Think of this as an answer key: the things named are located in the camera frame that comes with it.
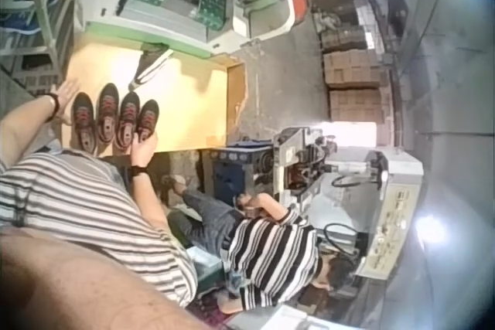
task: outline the hand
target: hand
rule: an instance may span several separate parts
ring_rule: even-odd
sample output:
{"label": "hand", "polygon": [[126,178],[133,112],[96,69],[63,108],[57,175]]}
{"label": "hand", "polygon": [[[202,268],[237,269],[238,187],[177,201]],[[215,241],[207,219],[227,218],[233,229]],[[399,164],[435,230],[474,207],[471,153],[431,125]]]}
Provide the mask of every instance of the hand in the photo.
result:
{"label": "hand", "polygon": [[52,89],[50,89],[50,93],[57,95],[59,98],[60,109],[55,116],[62,119],[66,124],[70,123],[70,117],[64,114],[65,109],[77,92],[79,92],[79,89],[80,84],[77,79],[65,80],[58,88],[53,85]]}
{"label": "hand", "polygon": [[134,134],[131,146],[131,165],[146,168],[151,161],[158,144],[156,132],[146,141],[140,142],[137,133]]}

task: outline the table surface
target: table surface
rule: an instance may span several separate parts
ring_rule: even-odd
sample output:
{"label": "table surface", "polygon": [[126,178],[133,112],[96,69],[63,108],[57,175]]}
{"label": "table surface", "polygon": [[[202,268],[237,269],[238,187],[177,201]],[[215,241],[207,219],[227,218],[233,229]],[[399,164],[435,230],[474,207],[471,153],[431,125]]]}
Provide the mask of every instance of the table surface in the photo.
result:
{"label": "table surface", "polygon": [[[138,49],[99,43],[85,36],[76,44],[68,78],[77,78],[94,106],[107,83],[114,83],[120,100],[128,92],[141,55]],[[220,64],[182,53],[172,58],[136,93],[141,106],[149,99],[159,104],[157,152],[211,148],[225,145],[227,132],[227,69]],[[63,125],[64,147],[78,148],[72,127]],[[109,145],[99,156],[121,155]]]}

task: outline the machine control panel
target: machine control panel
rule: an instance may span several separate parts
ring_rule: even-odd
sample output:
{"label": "machine control panel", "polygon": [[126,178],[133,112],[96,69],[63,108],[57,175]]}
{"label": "machine control panel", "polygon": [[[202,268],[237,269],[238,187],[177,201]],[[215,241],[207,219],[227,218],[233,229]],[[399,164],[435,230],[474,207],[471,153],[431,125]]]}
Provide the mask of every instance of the machine control panel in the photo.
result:
{"label": "machine control panel", "polygon": [[373,241],[356,272],[378,280],[388,278],[404,246],[421,185],[389,183],[386,187]]}

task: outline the black wristband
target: black wristband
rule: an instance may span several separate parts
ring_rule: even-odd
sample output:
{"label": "black wristband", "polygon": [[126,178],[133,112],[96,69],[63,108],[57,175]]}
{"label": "black wristband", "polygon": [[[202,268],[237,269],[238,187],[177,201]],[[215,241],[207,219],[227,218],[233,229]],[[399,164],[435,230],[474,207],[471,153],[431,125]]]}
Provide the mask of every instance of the black wristband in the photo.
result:
{"label": "black wristband", "polygon": [[60,110],[59,96],[57,96],[55,93],[44,93],[42,95],[52,97],[53,101],[55,101],[55,108],[53,108],[53,113],[51,114],[51,116],[48,119],[46,119],[46,122],[49,123],[49,122],[51,122],[51,120],[53,120],[55,118],[56,114]]}
{"label": "black wristband", "polygon": [[148,168],[143,168],[137,165],[133,165],[131,167],[131,178],[134,178],[135,176],[140,175],[141,173],[148,174]]}

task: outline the black and white striped shirt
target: black and white striped shirt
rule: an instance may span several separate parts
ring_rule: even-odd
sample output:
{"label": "black and white striped shirt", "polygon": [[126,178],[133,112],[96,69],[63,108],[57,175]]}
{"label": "black and white striped shirt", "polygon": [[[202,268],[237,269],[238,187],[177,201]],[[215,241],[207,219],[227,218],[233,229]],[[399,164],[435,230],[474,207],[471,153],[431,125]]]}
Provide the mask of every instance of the black and white striped shirt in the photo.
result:
{"label": "black and white striped shirt", "polygon": [[139,213],[118,170],[80,151],[32,154],[9,169],[0,161],[0,226],[24,226],[96,247],[186,306],[197,277],[189,255]]}
{"label": "black and white striped shirt", "polygon": [[251,282],[241,288],[244,310],[277,305],[315,277],[316,230],[293,210],[277,223],[245,219],[236,229],[227,259],[233,271]]}

